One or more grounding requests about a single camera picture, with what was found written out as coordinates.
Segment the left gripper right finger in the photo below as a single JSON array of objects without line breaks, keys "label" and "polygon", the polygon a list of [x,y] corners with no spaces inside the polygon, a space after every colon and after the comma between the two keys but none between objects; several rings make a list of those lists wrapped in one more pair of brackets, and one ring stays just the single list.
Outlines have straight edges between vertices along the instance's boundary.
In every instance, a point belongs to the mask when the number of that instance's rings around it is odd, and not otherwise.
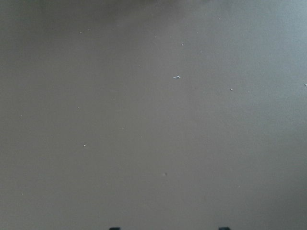
[{"label": "left gripper right finger", "polygon": [[218,230],[230,230],[229,227],[219,227]]}]

